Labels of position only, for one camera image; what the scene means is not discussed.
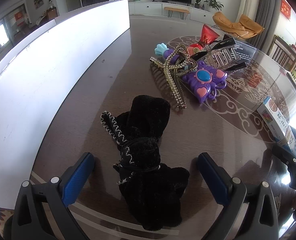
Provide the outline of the purple butterfly toy wand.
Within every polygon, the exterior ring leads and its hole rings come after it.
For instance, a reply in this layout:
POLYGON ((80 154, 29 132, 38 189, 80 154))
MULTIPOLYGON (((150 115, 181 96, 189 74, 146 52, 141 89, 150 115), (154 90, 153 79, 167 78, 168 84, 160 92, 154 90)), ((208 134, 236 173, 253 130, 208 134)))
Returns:
POLYGON ((207 65, 204 61, 196 61, 197 69, 179 79, 188 85, 190 91, 202 104, 207 99, 214 100, 218 89, 227 85, 228 74, 220 69, 207 65))

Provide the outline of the silver rhinestone bow claw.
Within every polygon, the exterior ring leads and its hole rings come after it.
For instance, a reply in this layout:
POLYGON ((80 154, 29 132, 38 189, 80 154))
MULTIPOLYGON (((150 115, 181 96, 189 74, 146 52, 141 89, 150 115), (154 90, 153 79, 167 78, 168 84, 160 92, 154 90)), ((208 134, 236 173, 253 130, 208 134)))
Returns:
POLYGON ((234 37, 224 35, 223 40, 215 40, 211 44, 206 44, 201 51, 194 53, 191 58, 195 61, 202 60, 207 65, 232 75, 247 67, 247 64, 236 52, 236 45, 237 42, 234 37))

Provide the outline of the wooden bench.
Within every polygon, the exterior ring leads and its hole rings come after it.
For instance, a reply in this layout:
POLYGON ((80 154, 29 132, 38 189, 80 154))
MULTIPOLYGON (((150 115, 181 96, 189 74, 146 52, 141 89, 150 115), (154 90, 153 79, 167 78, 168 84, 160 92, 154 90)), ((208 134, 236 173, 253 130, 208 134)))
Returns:
POLYGON ((185 20, 190 13, 189 10, 182 8, 164 7, 164 10, 168 12, 168 18, 171 18, 174 12, 179 13, 179 18, 181 20, 185 20))

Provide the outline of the black cardboard box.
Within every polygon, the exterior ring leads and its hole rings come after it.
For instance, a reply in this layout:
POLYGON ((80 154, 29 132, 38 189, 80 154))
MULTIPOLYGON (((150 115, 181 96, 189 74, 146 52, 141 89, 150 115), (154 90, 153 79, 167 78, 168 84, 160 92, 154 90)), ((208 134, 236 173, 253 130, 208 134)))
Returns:
POLYGON ((253 59, 257 49, 244 40, 233 37, 229 34, 224 34, 223 39, 225 40, 227 38, 233 38, 235 40, 234 50, 239 57, 237 63, 249 64, 253 59))

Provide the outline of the orange lounge chair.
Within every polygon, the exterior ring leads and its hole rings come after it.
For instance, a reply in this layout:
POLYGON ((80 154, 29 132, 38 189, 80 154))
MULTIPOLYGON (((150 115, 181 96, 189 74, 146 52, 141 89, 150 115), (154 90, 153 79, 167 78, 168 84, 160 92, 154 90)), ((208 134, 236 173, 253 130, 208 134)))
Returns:
POLYGON ((264 27, 242 14, 238 22, 231 22, 220 11, 213 15, 214 23, 224 32, 244 40, 253 38, 264 31, 264 27))

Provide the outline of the black bow hair clip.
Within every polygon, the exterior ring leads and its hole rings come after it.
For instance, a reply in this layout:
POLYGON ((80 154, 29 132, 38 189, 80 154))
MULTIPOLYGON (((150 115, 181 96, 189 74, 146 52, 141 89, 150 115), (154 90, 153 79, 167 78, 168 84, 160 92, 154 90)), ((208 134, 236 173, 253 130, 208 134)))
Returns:
POLYGON ((181 197, 189 171, 162 163, 159 141, 168 125, 168 101, 138 95, 129 111, 117 117, 105 111, 101 123, 120 152, 113 168, 120 176, 119 190, 130 213, 145 230, 158 231, 182 222, 181 197))

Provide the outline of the white blue medicine box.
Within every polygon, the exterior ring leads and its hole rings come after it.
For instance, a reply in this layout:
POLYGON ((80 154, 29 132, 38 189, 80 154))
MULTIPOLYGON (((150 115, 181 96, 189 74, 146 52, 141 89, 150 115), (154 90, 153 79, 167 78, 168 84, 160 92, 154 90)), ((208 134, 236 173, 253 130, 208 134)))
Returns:
POLYGON ((286 118, 273 99, 268 96, 257 108, 257 112, 269 128, 275 142, 296 158, 296 139, 286 118))

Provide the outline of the gold rhinestone hair claw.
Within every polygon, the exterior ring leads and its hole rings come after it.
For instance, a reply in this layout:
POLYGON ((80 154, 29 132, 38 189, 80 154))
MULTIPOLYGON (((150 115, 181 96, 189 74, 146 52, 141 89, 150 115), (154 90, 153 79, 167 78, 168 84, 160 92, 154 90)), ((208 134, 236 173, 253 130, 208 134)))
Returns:
POLYGON ((196 61, 190 57, 188 48, 182 44, 176 46, 175 49, 169 49, 164 43, 157 44, 155 48, 155 55, 163 57, 164 61, 151 57, 151 64, 161 69, 164 73, 164 77, 171 89, 172 96, 177 103, 177 107, 185 109, 187 107, 187 103, 183 97, 183 91, 179 83, 179 78, 189 74, 193 70, 196 70, 196 61))

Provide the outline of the dark wooden chair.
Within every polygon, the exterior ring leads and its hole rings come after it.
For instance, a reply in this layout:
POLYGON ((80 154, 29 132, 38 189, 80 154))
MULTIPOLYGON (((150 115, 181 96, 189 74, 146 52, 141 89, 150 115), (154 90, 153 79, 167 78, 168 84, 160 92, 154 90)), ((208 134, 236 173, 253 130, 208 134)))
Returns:
POLYGON ((268 56, 285 70, 289 71, 296 81, 296 50, 294 46, 286 43, 278 35, 274 35, 268 56))

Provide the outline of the white tv cabinet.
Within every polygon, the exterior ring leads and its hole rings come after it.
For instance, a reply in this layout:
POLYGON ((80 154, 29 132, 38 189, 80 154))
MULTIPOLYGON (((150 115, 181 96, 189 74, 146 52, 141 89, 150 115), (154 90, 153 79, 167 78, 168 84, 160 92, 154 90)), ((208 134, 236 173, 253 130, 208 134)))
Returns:
POLYGON ((128 6, 130 15, 165 16, 207 25, 215 24, 211 12, 184 5, 163 2, 129 2, 128 6))

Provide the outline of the red candy-shaped pouch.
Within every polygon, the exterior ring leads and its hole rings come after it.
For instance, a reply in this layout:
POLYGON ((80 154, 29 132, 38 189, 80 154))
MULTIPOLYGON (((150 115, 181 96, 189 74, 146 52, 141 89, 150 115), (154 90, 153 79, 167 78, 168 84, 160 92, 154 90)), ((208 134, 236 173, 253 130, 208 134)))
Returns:
POLYGON ((189 55, 192 56, 202 51, 207 45, 216 41, 218 37, 218 33, 213 31, 213 29, 211 29, 211 27, 208 25, 204 24, 202 27, 200 40, 188 46, 189 55))

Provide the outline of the green plants beside tv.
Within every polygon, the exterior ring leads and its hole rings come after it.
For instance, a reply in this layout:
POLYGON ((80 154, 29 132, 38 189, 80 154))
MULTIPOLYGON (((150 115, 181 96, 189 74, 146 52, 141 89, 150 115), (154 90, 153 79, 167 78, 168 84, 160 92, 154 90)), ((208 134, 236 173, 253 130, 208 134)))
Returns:
MULTIPOLYGON (((195 4, 200 4, 202 0, 194 0, 195 4)), ((208 5, 208 8, 213 8, 216 11, 222 10, 224 5, 217 0, 204 0, 204 3, 208 5)))

